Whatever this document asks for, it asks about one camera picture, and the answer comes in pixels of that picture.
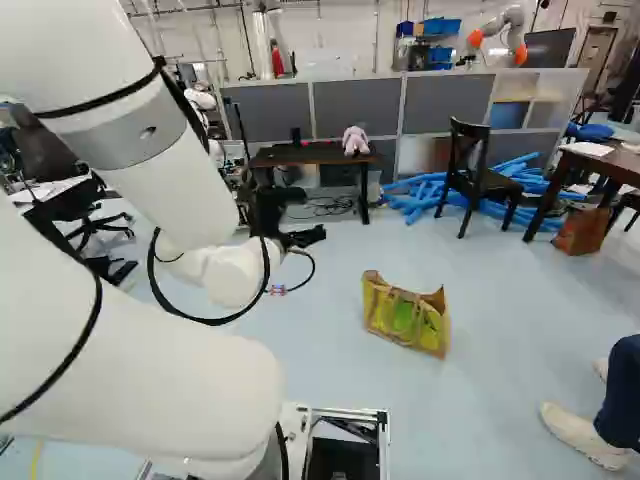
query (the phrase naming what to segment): yellow tote bag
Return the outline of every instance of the yellow tote bag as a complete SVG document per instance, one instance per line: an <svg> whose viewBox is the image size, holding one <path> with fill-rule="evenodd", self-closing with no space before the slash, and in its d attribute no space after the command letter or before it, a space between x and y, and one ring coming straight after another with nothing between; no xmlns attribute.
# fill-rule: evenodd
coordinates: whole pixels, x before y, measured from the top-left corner
<svg viewBox="0 0 640 480"><path fill-rule="evenodd" d="M431 294L413 293L389 285L376 270L367 270L362 288L367 330L444 359L451 343L444 287Z"/></svg>

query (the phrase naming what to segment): wooden chair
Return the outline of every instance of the wooden chair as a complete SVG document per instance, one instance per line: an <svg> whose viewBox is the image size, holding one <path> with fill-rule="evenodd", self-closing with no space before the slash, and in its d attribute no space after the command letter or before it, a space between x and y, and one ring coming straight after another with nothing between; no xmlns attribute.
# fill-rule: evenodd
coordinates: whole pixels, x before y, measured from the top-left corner
<svg viewBox="0 0 640 480"><path fill-rule="evenodd" d="M451 154L442 197L435 218L439 218L447 201L449 189L453 188L469 202L458 238L464 237L471 213L478 209L480 200L489 198L503 203L509 200L502 230L509 228L524 188L518 182L487 168L487 150L491 127L458 121L451 117Z"/></svg>

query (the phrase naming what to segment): white sneaker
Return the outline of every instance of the white sneaker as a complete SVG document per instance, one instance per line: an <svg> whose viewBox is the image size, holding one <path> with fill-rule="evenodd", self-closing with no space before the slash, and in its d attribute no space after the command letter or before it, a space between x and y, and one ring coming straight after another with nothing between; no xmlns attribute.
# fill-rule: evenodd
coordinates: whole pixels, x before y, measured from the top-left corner
<svg viewBox="0 0 640 480"><path fill-rule="evenodd" d="M609 359L599 358L593 361L593 369L596 371L600 379L607 383L607 375L609 374Z"/></svg>
<svg viewBox="0 0 640 480"><path fill-rule="evenodd" d="M600 438L593 424L584 418L549 402L542 404L540 415L551 433L602 468L620 470L629 461L629 450L609 445Z"/></svg>

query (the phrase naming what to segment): pink stuffed toy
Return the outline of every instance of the pink stuffed toy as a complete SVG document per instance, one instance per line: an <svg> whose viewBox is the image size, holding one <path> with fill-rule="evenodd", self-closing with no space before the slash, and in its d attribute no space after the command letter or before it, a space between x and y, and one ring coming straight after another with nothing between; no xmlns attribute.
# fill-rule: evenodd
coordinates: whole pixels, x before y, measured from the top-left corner
<svg viewBox="0 0 640 480"><path fill-rule="evenodd" d="M344 148L345 157L351 157L356 152L364 153L365 155L370 153L368 144L369 139L362 128L354 125L344 131L342 148Z"/></svg>

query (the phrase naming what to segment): cubicle partition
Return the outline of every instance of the cubicle partition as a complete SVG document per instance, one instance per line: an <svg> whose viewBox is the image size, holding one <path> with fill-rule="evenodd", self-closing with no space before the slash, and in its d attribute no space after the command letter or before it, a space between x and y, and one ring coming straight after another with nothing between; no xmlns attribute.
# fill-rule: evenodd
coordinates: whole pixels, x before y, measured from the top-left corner
<svg viewBox="0 0 640 480"><path fill-rule="evenodd" d="M369 135L381 181L443 170L449 117L492 126L490 165L539 151L546 166L560 141L588 71L501 69L485 72L404 72L385 77L296 79L230 84L222 97L237 103L254 147L291 140L337 140L351 125ZM240 139L235 109L226 110Z"/></svg>

